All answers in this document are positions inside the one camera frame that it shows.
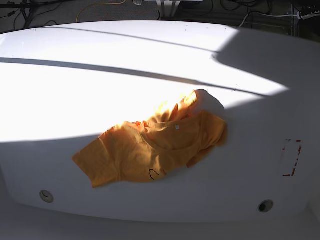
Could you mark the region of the orange T-shirt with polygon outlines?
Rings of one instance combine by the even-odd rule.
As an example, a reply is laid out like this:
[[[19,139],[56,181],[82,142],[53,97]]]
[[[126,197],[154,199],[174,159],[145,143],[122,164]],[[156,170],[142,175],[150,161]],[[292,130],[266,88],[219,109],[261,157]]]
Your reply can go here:
[[[179,168],[191,168],[225,144],[223,111],[206,90],[193,90],[160,104],[148,119],[111,127],[72,160],[94,188],[156,181]]]

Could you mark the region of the red tape rectangle marking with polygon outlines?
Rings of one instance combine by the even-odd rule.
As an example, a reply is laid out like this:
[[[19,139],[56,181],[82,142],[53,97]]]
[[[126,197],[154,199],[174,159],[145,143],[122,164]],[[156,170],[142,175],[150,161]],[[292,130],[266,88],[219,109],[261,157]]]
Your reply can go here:
[[[281,151],[280,174],[283,177],[293,177],[298,166],[302,150],[302,140],[286,139]]]

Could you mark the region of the right table grommet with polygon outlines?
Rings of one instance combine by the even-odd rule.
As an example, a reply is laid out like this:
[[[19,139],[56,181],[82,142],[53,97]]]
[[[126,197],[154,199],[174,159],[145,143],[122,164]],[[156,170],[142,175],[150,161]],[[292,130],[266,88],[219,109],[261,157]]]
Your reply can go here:
[[[259,205],[258,205],[258,211],[260,213],[267,213],[269,212],[274,206],[274,202],[271,199],[267,199],[262,201]]]

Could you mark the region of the table grommet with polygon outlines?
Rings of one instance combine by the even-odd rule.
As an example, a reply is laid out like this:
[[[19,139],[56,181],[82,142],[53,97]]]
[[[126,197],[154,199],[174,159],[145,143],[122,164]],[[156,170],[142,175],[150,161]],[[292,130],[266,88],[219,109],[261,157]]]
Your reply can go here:
[[[267,199],[262,201],[259,205],[258,205],[258,211],[260,213],[267,213],[269,212],[274,206],[274,202],[271,199]]]
[[[52,203],[54,201],[53,195],[47,190],[41,190],[39,196],[46,203]]]

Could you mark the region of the left table grommet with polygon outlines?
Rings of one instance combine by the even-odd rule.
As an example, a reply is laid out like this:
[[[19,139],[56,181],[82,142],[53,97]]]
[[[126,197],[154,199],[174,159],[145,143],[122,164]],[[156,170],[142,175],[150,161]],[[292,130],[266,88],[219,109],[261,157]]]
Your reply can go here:
[[[52,203],[54,201],[53,195],[47,190],[41,190],[39,196],[46,203]]]

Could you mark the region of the white power strip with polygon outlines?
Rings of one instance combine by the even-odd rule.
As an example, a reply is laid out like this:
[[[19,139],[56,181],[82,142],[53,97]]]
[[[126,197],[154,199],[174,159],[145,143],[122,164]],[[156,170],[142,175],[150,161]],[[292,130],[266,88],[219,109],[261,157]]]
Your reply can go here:
[[[320,16],[320,5],[319,4],[314,4],[311,6],[303,7],[298,12],[298,15],[297,15],[299,20],[307,20],[307,19],[311,19],[311,18],[319,17],[319,16]]]

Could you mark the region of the aluminium frame profile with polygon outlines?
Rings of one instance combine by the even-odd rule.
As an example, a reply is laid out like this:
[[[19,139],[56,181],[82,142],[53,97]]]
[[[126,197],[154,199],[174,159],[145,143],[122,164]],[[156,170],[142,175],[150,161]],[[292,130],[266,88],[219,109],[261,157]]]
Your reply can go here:
[[[180,0],[156,0],[160,17],[161,18],[174,17],[180,3],[181,3]]]

